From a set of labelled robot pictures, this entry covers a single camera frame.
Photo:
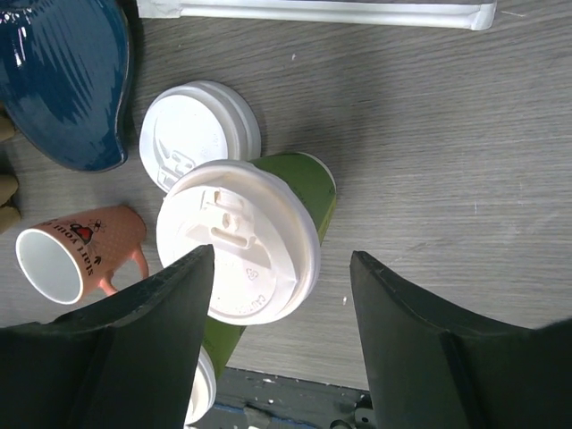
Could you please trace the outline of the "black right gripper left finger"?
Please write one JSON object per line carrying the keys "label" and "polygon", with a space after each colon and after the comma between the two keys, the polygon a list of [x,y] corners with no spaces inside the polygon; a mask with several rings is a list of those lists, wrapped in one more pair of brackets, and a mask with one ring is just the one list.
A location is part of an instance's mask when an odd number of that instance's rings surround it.
{"label": "black right gripper left finger", "polygon": [[85,363],[68,428],[181,428],[189,405],[215,251],[200,245],[161,272],[49,324]]}

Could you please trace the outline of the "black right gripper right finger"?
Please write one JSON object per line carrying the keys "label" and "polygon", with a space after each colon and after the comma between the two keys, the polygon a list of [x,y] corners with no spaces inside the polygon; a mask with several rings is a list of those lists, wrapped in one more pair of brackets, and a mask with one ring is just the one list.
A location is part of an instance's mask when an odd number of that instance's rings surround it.
{"label": "black right gripper right finger", "polygon": [[374,412],[382,428],[531,428],[529,331],[460,307],[365,251],[350,280]]}

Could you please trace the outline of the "small pink handled cup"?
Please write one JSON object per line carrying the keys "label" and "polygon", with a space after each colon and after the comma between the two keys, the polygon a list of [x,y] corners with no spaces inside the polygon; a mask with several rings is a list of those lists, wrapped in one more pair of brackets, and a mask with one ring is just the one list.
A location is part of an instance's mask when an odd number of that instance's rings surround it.
{"label": "small pink handled cup", "polygon": [[149,276],[141,244],[142,218],[127,206],[107,206],[63,216],[22,231],[15,242],[19,266],[37,292],[73,305],[96,289],[111,296],[115,272],[126,262]]}

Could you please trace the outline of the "white cup lid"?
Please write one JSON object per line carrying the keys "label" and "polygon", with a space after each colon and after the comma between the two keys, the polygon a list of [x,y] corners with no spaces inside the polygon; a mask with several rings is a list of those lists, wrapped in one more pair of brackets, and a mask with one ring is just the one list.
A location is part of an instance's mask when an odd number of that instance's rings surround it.
{"label": "white cup lid", "polygon": [[184,426],[191,427],[198,422],[214,405],[215,397],[215,367],[205,348],[201,347]]}
{"label": "white cup lid", "polygon": [[251,163],[220,160],[179,178],[156,220],[163,266],[191,250],[214,249],[208,315],[233,325],[277,322],[317,283],[318,231],[293,188]]}

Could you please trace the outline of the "stack of white lids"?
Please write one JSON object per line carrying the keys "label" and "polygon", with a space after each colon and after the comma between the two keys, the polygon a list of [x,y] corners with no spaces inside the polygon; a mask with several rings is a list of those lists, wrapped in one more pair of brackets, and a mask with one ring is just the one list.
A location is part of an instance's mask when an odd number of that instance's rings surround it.
{"label": "stack of white lids", "polygon": [[147,109],[139,156],[147,175],[167,193],[206,162],[249,161],[262,153],[257,118],[235,90],[211,80],[169,88]]}

